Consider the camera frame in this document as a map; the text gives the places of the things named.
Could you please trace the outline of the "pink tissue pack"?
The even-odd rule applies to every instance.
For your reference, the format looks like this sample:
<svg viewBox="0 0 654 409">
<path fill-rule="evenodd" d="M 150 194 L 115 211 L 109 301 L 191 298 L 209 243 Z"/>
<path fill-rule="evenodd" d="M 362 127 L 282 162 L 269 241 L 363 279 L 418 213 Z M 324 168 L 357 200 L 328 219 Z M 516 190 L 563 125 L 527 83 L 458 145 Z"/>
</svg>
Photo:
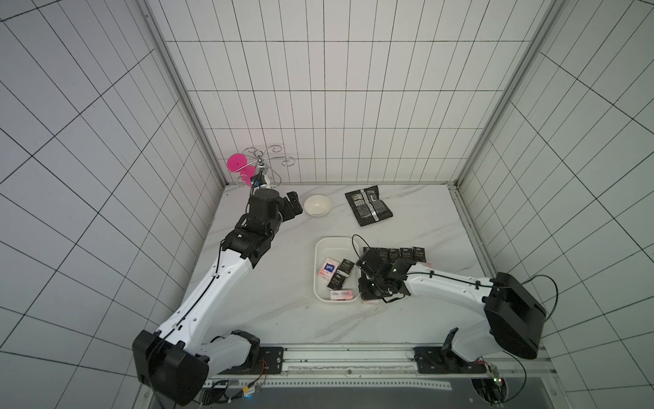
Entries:
<svg viewBox="0 0 654 409">
<path fill-rule="evenodd" d="M 317 277 L 321 279 L 322 281 L 329 282 L 335 272 L 337 272 L 339 266 L 339 262 L 336 260 L 327 257 L 325 261 L 321 264 L 320 268 L 318 269 L 318 274 Z"/>
</svg>

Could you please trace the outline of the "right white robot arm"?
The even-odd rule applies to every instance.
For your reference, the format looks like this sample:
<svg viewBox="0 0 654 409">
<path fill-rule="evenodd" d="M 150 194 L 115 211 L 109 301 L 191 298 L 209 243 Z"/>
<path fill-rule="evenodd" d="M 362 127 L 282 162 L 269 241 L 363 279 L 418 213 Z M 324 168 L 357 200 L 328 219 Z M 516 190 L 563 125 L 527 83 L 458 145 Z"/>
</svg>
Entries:
<svg viewBox="0 0 654 409">
<path fill-rule="evenodd" d="M 473 362 L 501 351 L 524 360 L 538 357 L 549 314 L 511 274 L 463 277 L 405 258 L 390 263 L 376 249 L 364 252 L 356 266 L 361 272 L 359 293 L 366 301 L 428 297 L 479 315 L 476 324 L 448 333 L 443 347 L 459 359 Z"/>
</svg>

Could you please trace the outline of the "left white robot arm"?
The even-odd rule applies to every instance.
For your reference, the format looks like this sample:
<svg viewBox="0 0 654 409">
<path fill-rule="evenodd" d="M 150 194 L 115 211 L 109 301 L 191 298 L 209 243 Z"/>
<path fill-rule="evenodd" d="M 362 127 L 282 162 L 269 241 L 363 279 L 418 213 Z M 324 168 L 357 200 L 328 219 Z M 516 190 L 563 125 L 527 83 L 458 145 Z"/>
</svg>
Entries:
<svg viewBox="0 0 654 409">
<path fill-rule="evenodd" d="M 208 378 L 233 369 L 249 373 L 260 366 L 258 337 L 242 330 L 208 344 L 204 337 L 228 293 L 270 250 L 282 223 L 302 212 L 297 193 L 281 196 L 272 188 L 256 189 L 204 279 L 155 332 L 139 333 L 132 344 L 137 377 L 157 402 L 168 398 L 185 406 Z"/>
</svg>

